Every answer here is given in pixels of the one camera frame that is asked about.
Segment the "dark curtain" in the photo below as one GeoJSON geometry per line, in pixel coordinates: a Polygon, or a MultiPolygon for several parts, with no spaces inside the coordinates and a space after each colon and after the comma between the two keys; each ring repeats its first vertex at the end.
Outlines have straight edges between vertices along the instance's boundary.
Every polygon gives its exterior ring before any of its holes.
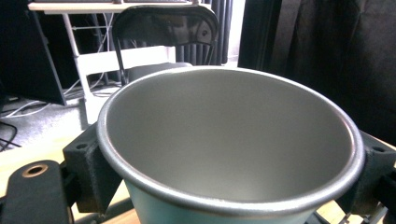
{"type": "MultiPolygon", "coordinates": [[[[211,5],[219,20],[219,39],[210,64],[221,65],[227,63],[233,0],[205,0],[203,3],[211,5]]],[[[177,62],[201,65],[205,61],[207,51],[208,47],[201,45],[179,47],[177,48],[177,62]]]]}
{"type": "Polygon", "coordinates": [[[258,70],[324,94],[396,145],[396,1],[284,0],[272,50],[258,70]]]}

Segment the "metal pot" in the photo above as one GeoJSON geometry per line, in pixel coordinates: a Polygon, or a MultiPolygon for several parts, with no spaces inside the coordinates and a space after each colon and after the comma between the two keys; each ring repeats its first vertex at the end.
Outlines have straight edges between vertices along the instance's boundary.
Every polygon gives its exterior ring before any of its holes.
{"type": "Polygon", "coordinates": [[[282,77],[196,66],[130,83],[104,105],[100,147],[148,223],[304,223],[359,176],[360,133],[282,77]]]}

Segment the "white desk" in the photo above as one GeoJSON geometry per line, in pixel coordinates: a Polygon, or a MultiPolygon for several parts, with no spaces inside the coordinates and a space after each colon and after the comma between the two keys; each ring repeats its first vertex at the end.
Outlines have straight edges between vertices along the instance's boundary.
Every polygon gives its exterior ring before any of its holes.
{"type": "MultiPolygon", "coordinates": [[[[87,113],[87,121],[93,124],[97,121],[100,107],[96,103],[95,97],[90,91],[87,76],[102,72],[117,71],[119,64],[115,51],[100,52],[92,54],[80,54],[74,37],[73,27],[69,20],[69,14],[95,14],[95,13],[120,13],[127,7],[140,5],[190,5],[191,3],[31,3],[28,5],[32,11],[44,11],[45,14],[62,15],[64,25],[73,50],[78,76],[84,91],[85,108],[87,113]]],[[[167,47],[152,47],[144,49],[128,49],[122,52],[122,58],[127,59],[124,62],[125,68],[133,66],[174,62],[176,59],[175,49],[167,47]]]]}

